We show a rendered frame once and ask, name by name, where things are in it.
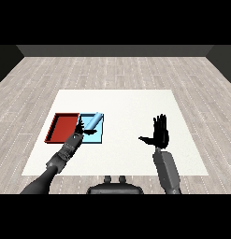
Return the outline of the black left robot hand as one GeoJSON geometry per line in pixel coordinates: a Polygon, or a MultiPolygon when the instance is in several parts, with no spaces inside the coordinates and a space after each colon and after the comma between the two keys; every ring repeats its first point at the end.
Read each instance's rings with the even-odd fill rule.
{"type": "Polygon", "coordinates": [[[96,130],[84,130],[84,123],[82,122],[82,119],[79,119],[79,123],[76,126],[75,132],[77,134],[95,134],[96,130]]]}

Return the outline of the light blue shallow open box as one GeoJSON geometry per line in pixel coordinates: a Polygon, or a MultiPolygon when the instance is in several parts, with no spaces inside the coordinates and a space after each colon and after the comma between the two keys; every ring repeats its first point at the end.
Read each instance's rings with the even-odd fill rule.
{"type": "MultiPolygon", "coordinates": [[[[79,115],[79,118],[82,119],[82,122],[84,123],[84,130],[86,125],[89,123],[89,121],[92,119],[92,117],[96,113],[81,113],[79,115]]],[[[103,120],[104,120],[104,115],[103,118],[99,121],[99,123],[96,125],[94,130],[96,130],[95,134],[83,134],[83,144],[101,144],[102,143],[102,135],[103,135],[103,120]]]]}

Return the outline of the dark grey robot body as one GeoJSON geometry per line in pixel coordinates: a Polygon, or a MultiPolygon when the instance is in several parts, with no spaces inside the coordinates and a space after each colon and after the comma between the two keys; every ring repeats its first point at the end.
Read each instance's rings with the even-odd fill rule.
{"type": "Polygon", "coordinates": [[[125,176],[119,176],[118,183],[111,182],[111,176],[105,176],[104,182],[88,188],[87,194],[143,194],[139,186],[128,184],[125,176]]]}

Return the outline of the red shallow open box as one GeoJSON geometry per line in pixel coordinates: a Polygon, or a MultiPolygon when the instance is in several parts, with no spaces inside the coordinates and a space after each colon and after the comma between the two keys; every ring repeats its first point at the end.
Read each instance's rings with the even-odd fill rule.
{"type": "Polygon", "coordinates": [[[74,133],[78,119],[79,113],[56,113],[44,142],[47,144],[63,144],[74,133]]]}

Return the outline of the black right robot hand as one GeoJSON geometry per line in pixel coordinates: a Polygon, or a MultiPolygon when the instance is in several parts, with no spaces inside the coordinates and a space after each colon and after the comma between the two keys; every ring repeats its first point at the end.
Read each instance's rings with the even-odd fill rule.
{"type": "Polygon", "coordinates": [[[156,148],[166,148],[169,143],[169,134],[166,128],[166,115],[161,114],[153,119],[153,137],[140,136],[139,140],[156,148]]]}

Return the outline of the light blue can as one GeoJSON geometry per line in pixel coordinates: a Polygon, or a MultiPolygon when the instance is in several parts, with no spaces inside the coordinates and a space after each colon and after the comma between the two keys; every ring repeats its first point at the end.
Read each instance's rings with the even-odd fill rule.
{"type": "Polygon", "coordinates": [[[86,130],[93,130],[102,118],[103,118],[102,113],[96,113],[92,117],[92,119],[89,121],[89,123],[86,125],[85,129],[86,130]]]}

